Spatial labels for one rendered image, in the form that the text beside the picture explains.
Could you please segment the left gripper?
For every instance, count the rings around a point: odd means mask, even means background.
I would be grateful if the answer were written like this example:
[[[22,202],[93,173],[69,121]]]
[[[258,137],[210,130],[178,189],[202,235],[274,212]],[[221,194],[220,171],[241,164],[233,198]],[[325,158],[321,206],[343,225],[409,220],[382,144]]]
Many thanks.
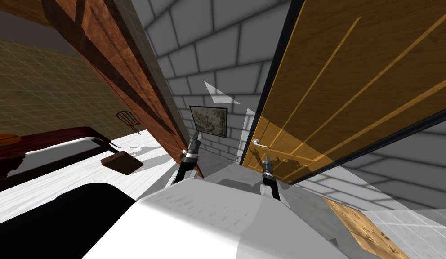
[[[200,145],[201,145],[201,132],[196,130],[190,139],[187,148],[187,153],[197,154],[199,152]]]

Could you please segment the dark wooden chair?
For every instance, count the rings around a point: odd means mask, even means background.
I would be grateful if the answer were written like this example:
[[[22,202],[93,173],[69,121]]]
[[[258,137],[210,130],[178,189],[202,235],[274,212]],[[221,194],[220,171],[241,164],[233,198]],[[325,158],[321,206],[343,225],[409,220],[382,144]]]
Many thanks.
[[[136,117],[130,111],[117,112],[116,117],[119,118],[127,126],[129,126],[135,133],[140,134],[140,132],[135,128],[135,126],[141,125],[141,123],[136,119]]]

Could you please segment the brown box stool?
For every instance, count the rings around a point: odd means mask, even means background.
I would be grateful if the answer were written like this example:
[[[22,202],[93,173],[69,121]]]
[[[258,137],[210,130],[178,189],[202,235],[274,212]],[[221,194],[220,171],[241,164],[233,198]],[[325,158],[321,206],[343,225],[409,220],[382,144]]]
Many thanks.
[[[129,175],[143,166],[141,161],[125,151],[114,153],[100,162],[103,166],[125,175]]]

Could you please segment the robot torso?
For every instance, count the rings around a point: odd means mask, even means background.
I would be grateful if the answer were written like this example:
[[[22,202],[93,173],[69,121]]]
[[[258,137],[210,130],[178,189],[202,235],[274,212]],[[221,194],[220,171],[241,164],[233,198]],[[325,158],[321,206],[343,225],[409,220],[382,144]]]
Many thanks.
[[[82,259],[349,259],[279,200],[185,179],[135,202]]]

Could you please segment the yellow-brown wooden door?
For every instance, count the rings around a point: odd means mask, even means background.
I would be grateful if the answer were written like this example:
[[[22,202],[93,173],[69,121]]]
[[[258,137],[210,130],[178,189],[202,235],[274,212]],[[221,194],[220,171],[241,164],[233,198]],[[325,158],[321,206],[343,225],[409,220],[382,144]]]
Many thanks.
[[[292,0],[241,165],[293,184],[443,115],[446,0]]]

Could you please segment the red-brown wooden door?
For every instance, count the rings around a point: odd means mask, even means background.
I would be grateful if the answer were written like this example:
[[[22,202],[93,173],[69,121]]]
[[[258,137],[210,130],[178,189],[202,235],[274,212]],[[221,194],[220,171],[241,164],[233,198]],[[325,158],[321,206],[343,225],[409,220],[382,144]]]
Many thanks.
[[[132,111],[171,158],[188,146],[115,0],[41,0],[47,20]]]

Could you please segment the dark red table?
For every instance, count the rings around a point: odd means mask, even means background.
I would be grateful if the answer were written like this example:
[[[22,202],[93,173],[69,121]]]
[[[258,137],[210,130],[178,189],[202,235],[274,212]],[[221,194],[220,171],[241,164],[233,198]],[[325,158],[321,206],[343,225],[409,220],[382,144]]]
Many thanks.
[[[20,166],[27,152],[49,148],[53,145],[86,137],[97,138],[101,140],[102,147],[113,153],[118,152],[114,148],[116,145],[108,138],[88,126],[21,136],[21,139],[16,143],[0,146],[0,180],[7,178],[7,174],[10,171],[16,170]]]

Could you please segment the orange round table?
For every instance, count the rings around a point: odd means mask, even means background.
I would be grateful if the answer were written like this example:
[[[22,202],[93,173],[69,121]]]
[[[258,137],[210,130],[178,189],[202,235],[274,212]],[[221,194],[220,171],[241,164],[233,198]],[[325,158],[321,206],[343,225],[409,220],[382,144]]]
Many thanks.
[[[5,134],[0,133],[0,147],[11,145],[19,142],[21,140],[20,136],[14,135],[14,134]]]

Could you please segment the black-framed wall picture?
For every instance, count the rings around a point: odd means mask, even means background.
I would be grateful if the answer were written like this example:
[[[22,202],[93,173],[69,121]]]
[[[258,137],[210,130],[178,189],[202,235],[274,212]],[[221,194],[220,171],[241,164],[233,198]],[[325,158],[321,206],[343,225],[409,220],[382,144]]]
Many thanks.
[[[189,106],[194,125],[202,133],[227,137],[227,108]]]

